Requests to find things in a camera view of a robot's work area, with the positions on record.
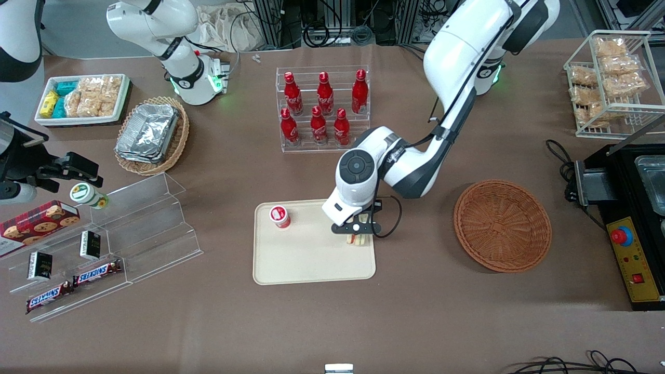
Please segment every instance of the control panel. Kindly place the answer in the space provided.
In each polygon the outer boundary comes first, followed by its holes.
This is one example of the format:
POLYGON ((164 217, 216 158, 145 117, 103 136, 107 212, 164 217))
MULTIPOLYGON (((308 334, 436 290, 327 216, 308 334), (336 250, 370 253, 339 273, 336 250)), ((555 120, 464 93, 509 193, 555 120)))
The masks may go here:
POLYGON ((659 301, 660 293, 644 258, 632 219, 626 217, 607 225, 607 232, 630 300, 634 303, 659 301))

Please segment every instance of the acrylic bottle rack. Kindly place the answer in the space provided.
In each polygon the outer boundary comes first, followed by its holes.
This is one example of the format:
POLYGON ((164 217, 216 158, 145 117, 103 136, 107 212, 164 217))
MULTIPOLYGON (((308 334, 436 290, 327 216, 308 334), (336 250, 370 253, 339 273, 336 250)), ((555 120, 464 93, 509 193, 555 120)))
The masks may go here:
POLYGON ((9 272, 13 299, 25 305, 29 298, 72 281, 75 275, 120 260, 122 272, 81 285, 26 316, 32 322, 46 321, 203 254, 176 198, 184 191, 173 178, 161 173, 111 192, 109 205, 102 210, 77 206, 81 218, 78 224, 0 261, 9 272), (85 230, 102 237, 99 260, 79 256, 80 234, 85 230), (26 279, 29 254, 35 251, 53 255, 49 280, 26 279))
POLYGON ((370 113, 371 113, 371 96, 372 87, 370 84, 370 70, 368 65, 349 65, 349 66, 336 66, 336 67, 288 67, 277 68, 277 77, 275 79, 275 88, 277 91, 277 131, 279 132, 279 142, 282 147, 282 152, 343 152, 351 147, 351 144, 367 129, 370 128, 370 113), (365 81, 369 88, 370 94, 367 97, 367 112, 364 114, 356 114, 351 111, 351 90, 353 83, 356 81, 356 71, 364 69, 367 72, 365 81), (295 82, 300 87, 303 96, 303 114, 301 116, 294 116, 298 133, 301 137, 301 143, 298 146, 287 146, 284 135, 281 132, 279 123, 281 121, 279 111, 287 107, 287 101, 284 97, 284 73, 292 72, 295 82), (325 71, 328 73, 329 82, 333 89, 334 95, 334 111, 330 116, 326 117, 326 130, 328 133, 328 143, 322 146, 314 143, 312 135, 312 128, 310 127, 310 119, 312 117, 312 107, 318 104, 317 88, 319 87, 319 73, 325 71), (336 111, 339 108, 346 109, 346 118, 350 125, 351 141, 347 147, 339 147, 334 141, 334 120, 336 118, 336 111))

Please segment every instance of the empty wicker basket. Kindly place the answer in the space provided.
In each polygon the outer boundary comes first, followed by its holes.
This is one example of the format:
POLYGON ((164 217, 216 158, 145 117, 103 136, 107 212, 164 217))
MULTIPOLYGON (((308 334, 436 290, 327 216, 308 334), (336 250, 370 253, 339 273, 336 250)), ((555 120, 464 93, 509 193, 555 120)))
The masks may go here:
POLYGON ((504 180, 485 180, 467 188, 455 205, 454 222, 464 250, 497 272, 535 267, 552 242, 552 227, 542 205, 524 188, 504 180))

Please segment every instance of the coca-cola bottle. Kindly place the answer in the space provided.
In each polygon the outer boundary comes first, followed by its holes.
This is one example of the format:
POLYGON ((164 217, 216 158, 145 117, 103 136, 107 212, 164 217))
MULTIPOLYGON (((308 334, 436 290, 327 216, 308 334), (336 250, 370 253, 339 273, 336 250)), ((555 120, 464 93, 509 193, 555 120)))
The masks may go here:
POLYGON ((369 96, 370 89, 367 87, 367 82, 365 82, 366 77, 367 72, 364 69, 356 71, 356 82, 353 84, 353 89, 351 90, 351 110, 356 114, 367 113, 367 97, 369 96))
POLYGON ((338 146, 348 146, 351 142, 349 129, 346 111, 344 108, 337 109, 337 119, 334 120, 334 139, 338 146))
POLYGON ((294 116, 301 116, 303 114, 303 96, 300 93, 300 87, 295 82, 293 73, 290 71, 284 73, 284 81, 287 83, 284 87, 287 106, 294 116))
POLYGON ((300 136, 298 136, 298 127, 293 117, 291 117, 291 112, 289 112, 289 109, 283 108, 280 115, 282 117, 282 134, 284 134, 286 145, 292 147, 299 146, 300 136))
POLYGON ((319 88, 317 89, 317 96, 319 97, 319 106, 321 113, 324 116, 329 116, 333 113, 333 88, 328 82, 328 73, 322 71, 319 73, 319 88))
POLYGON ((309 121, 312 126, 312 135, 314 136, 314 143, 322 146, 328 142, 328 134, 326 133, 326 119, 321 115, 321 107, 315 105, 312 108, 312 119, 309 121))

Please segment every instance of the brown tablecloth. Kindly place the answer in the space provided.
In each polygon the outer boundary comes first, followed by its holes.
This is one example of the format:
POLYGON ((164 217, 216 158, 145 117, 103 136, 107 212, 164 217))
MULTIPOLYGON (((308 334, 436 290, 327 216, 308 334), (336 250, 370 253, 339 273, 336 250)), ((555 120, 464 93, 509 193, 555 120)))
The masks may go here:
MULTIPOLYGON (((561 67, 580 41, 545 41, 506 58, 501 80, 478 98, 430 193, 404 202, 400 227, 376 243, 366 281, 260 286, 252 279, 253 212, 262 202, 326 198, 340 154, 282 154, 275 68, 369 64, 372 125, 408 141, 426 135, 434 92, 422 64, 397 47, 298 49, 244 55, 229 92, 186 106, 192 132, 170 174, 188 191, 186 220, 204 255, 75 309, 29 323, 24 300, 0 293, 0 371, 12 373, 321 373, 350 362, 358 373, 499 373, 536 356, 586 362, 586 349, 658 371, 660 312, 628 312, 607 235, 563 199, 559 161, 544 141, 584 158, 604 142, 573 135, 561 67), (554 232, 542 264, 496 274, 469 258, 452 226, 473 182, 502 178, 531 191, 554 232)), ((125 73, 130 107, 173 95, 155 58, 47 58, 47 76, 125 73)), ((118 127, 55 129, 53 154, 100 164, 110 192, 141 179, 117 164, 118 127)), ((31 205, 2 207, 0 220, 31 205)), ((395 209, 381 213, 389 226, 395 209)), ((7 289, 2 278, 1 289, 7 289)))

